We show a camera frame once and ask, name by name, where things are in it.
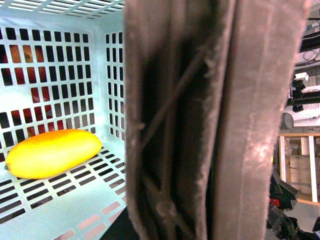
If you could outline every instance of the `wooden frame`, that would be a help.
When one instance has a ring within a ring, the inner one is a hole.
[[[280,177],[286,182],[286,154],[285,154],[285,138],[299,138],[308,137],[309,155],[310,155],[310,175],[311,175],[311,195],[312,202],[318,203],[317,193],[317,175],[316,175],[316,156],[315,156],[315,139],[314,137],[320,137],[320,133],[281,133],[279,134],[279,151],[280,151]],[[299,202],[308,202],[307,200],[299,199]]]

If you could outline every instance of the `wooden shelf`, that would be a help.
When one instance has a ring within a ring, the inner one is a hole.
[[[320,137],[319,132],[309,132],[309,133],[279,133],[279,136],[286,138],[299,138],[299,137]]]

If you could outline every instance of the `apple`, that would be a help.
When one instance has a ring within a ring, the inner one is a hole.
[[[64,128],[64,123],[63,123],[62,120],[59,120],[59,121],[57,122],[57,128],[58,128],[58,129],[55,129],[55,125],[54,125],[53,122],[49,122],[49,123],[48,123],[48,131],[49,131],[49,132],[56,131],[56,130],[63,130],[63,129],[65,129],[65,128]],[[45,133],[45,132],[46,132],[45,125],[44,125],[44,124],[38,125],[38,131],[39,131],[39,134]],[[36,133],[35,133],[35,128],[34,128],[34,127],[28,127],[28,128],[27,128],[27,132],[28,132],[29,138],[36,135]]]
[[[38,63],[43,63],[45,61],[44,59],[44,54],[42,52],[42,47],[41,46],[35,46],[35,56],[36,60]],[[12,56],[12,62],[13,63],[21,63],[21,57],[19,53],[19,48],[17,45],[10,45],[10,52]],[[24,59],[26,63],[33,63],[33,55],[31,52],[31,47],[30,46],[23,46],[23,54],[24,54]],[[8,63],[8,57],[5,54],[3,56],[3,62],[5,64]],[[47,77],[46,75],[46,69],[44,67],[39,67],[39,75],[40,75],[40,80],[43,80]],[[25,78],[24,78],[24,71],[22,68],[15,68],[15,76],[18,84],[24,84],[25,83]],[[36,73],[34,67],[28,67],[27,68],[27,73],[28,73],[28,78],[29,82],[31,84],[36,83]]]

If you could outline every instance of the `yellow mango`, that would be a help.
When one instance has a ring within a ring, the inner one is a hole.
[[[101,147],[99,138],[84,130],[50,131],[14,146],[5,169],[24,179],[51,178],[89,160]]]

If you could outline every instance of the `plastic basket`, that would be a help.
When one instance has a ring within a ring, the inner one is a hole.
[[[126,206],[123,7],[0,0],[1,240],[96,240]],[[96,134],[103,149],[50,179],[4,170],[15,144],[62,128]]]

